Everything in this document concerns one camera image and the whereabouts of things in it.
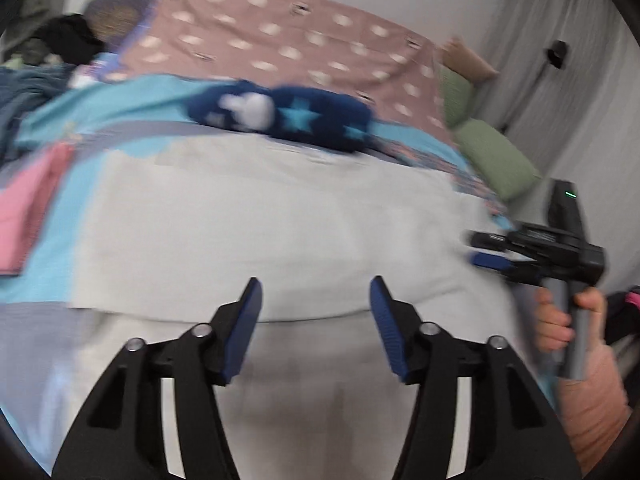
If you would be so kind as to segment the right hand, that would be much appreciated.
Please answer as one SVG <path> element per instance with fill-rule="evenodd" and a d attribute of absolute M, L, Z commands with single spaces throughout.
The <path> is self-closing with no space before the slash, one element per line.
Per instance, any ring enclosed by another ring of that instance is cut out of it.
<path fill-rule="evenodd" d="M 588 313 L 588 349 L 594 350 L 604 343 L 603 326 L 608 303 L 602 292 L 593 287 L 577 294 L 574 301 L 580 310 Z M 576 333 L 570 327 L 572 318 L 555 305 L 549 289 L 541 287 L 537 290 L 536 317 L 535 339 L 539 351 L 549 353 L 562 350 L 574 340 Z"/>

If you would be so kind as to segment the right forearm pink sleeve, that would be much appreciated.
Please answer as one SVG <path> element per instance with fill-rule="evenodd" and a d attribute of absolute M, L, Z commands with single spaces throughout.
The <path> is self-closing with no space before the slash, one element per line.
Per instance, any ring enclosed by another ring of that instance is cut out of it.
<path fill-rule="evenodd" d="M 597 344 L 589 352 L 586 378 L 560 379 L 556 395 L 563 428 L 585 476 L 608 452 L 631 414 L 613 350 Z"/>

